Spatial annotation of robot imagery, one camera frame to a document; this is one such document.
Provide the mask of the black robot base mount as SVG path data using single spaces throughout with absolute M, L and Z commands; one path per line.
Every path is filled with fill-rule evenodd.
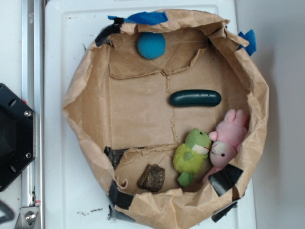
M 10 88 L 0 84 L 0 190 L 34 159 L 34 111 Z

